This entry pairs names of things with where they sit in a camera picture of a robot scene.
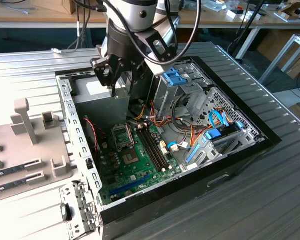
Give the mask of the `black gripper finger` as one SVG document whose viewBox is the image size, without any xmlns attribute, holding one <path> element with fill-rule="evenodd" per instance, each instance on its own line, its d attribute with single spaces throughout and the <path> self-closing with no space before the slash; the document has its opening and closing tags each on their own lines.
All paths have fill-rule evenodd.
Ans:
<svg viewBox="0 0 300 240">
<path fill-rule="evenodd" d="M 107 69 L 106 62 L 95 62 L 94 72 L 103 87 L 112 87 L 112 97 L 115 97 L 116 95 L 116 84 L 124 70 L 124 67 L 125 65 L 121 62 L 114 68 L 114 70 L 109 66 L 108 74 L 105 74 Z"/>
<path fill-rule="evenodd" d="M 128 93 L 131 98 L 135 98 L 138 81 L 143 78 L 146 70 L 145 62 L 141 63 L 131 62 L 130 73 L 128 74 Z"/>
</svg>

